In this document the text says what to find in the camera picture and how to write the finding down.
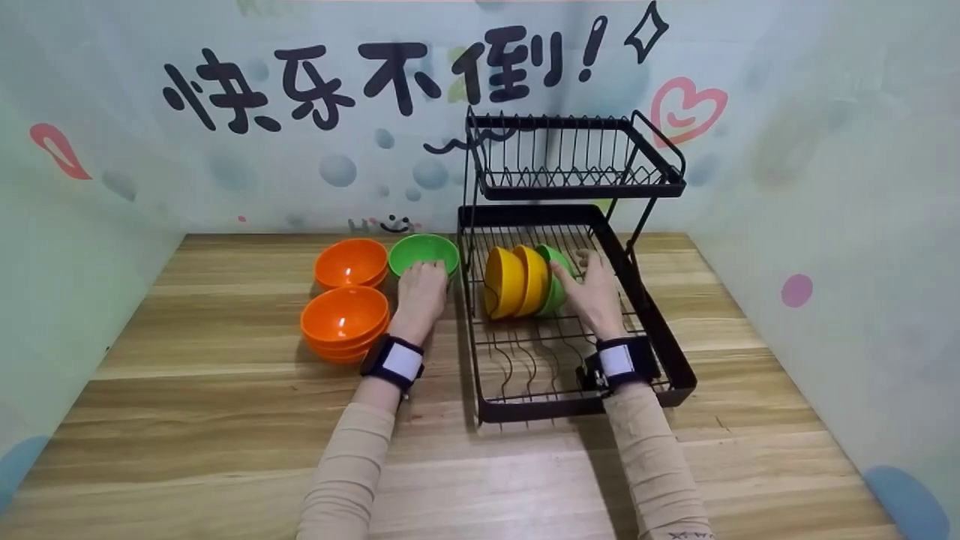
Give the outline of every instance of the stacked bowls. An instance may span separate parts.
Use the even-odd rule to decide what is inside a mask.
[[[390,303],[376,287],[387,277],[387,250],[369,238],[350,238],[326,248],[313,264],[326,292],[300,314],[310,349],[332,363],[363,359],[390,326]]]
[[[324,290],[345,285],[377,287],[387,277],[387,249],[369,238],[351,238],[326,248],[313,263]]]
[[[372,287],[347,285],[314,298],[300,314],[306,344],[337,364],[363,359],[373,341],[390,325],[390,305]]]
[[[564,254],[545,244],[536,249],[518,245],[513,251],[498,246],[491,248],[484,273],[484,307],[490,318],[545,316],[556,312],[566,300],[566,293],[560,280],[550,274],[552,260],[573,273]]]

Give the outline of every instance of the upper rack tier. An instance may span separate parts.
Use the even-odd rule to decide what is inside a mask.
[[[655,140],[665,142],[669,160]],[[684,155],[639,110],[628,119],[477,115],[468,108],[467,147],[491,201],[653,199],[680,197],[686,187]]]

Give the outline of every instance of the pink circle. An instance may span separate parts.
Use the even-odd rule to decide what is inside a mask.
[[[813,280],[804,274],[794,274],[783,282],[780,299],[789,307],[800,307],[813,296]]]

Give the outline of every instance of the printed wall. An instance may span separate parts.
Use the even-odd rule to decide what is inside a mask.
[[[0,47],[0,65],[30,44]],[[0,84],[0,514],[183,237],[113,172],[156,158],[116,144],[78,159],[74,135],[124,129],[96,102],[16,103]]]
[[[190,232],[453,231],[468,105],[638,109],[689,157],[694,188],[651,222],[682,230],[697,184],[754,128],[756,82],[737,74],[786,5],[11,0],[3,86],[23,110],[95,103],[97,121],[54,128],[104,169],[96,182]],[[778,60],[816,25],[798,20]],[[116,144],[166,162],[104,162]]]
[[[819,4],[691,236],[904,535],[955,540],[960,6]]]

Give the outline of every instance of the arm sleeve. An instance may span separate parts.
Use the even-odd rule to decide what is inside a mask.
[[[703,499],[657,394],[628,384],[604,400],[630,484],[640,540],[713,539]]]
[[[297,540],[367,538],[373,494],[393,431],[393,414],[347,406],[303,500]]]

